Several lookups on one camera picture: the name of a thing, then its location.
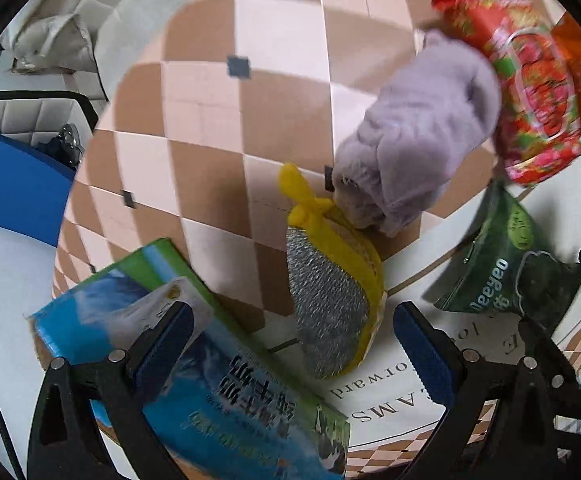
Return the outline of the green seaweed snack bag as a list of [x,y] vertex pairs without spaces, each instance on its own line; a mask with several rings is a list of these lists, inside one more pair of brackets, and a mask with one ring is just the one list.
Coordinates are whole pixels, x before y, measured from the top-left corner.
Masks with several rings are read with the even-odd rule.
[[553,254],[545,232],[502,182],[490,182],[483,205],[484,221],[462,272],[435,307],[515,313],[554,333],[581,286],[581,265]]

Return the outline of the red snack bag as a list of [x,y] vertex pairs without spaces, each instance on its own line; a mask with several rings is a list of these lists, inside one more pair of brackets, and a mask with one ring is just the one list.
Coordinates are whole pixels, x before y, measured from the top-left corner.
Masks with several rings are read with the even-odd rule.
[[581,156],[576,87],[531,0],[432,0],[447,25],[488,58],[502,87],[496,132],[509,179],[535,185]]

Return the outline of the purple fuzzy cloth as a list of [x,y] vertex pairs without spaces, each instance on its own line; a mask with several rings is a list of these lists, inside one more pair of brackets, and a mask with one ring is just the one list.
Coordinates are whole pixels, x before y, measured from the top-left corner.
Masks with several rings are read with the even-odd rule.
[[502,91],[491,63],[431,30],[334,159],[334,200],[348,221],[395,236],[446,191],[465,157],[495,132]]

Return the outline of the yellow silver scrub sponge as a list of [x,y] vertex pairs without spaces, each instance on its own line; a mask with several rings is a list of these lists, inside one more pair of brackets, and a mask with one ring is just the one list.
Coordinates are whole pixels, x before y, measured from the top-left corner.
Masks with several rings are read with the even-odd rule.
[[286,260],[298,340],[315,378],[350,373],[367,356],[383,323],[383,266],[374,245],[330,198],[319,197],[293,164],[278,174],[293,203]]

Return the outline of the open cardboard box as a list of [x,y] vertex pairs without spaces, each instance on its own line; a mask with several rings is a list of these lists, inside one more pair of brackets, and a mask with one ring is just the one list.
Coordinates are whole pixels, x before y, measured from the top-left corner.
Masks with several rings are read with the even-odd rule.
[[[32,322],[51,360],[95,363],[130,349],[177,301],[193,310],[192,339],[143,413],[183,479],[194,470],[213,479],[343,478],[345,417],[274,367],[171,240],[95,273]],[[100,434],[112,430],[103,403],[91,405]]]

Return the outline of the blue folded mat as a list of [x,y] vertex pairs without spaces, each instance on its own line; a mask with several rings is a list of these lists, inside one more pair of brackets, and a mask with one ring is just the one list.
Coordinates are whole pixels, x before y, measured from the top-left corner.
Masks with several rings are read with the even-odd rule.
[[0,228],[55,247],[74,170],[0,134]]

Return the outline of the checkered pink brown tablecloth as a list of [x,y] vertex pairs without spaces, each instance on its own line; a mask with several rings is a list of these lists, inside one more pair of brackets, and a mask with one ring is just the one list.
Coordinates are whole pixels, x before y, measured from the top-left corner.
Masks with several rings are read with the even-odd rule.
[[[557,0],[531,0],[551,24]],[[293,162],[327,196],[325,167],[377,92],[441,27],[431,0],[192,0],[157,34],[100,118],[65,210],[53,299],[159,237],[283,370],[301,376],[286,275]],[[495,169],[492,144],[465,159],[447,192],[395,238],[369,233],[384,261],[386,321],[353,373],[311,387],[349,417],[347,477],[413,460],[442,406],[426,399],[391,327],[417,303],[462,347],[489,360],[523,352],[516,316],[458,315],[432,305],[457,279],[471,222]],[[511,186],[573,261],[581,247],[581,157],[537,188]]]

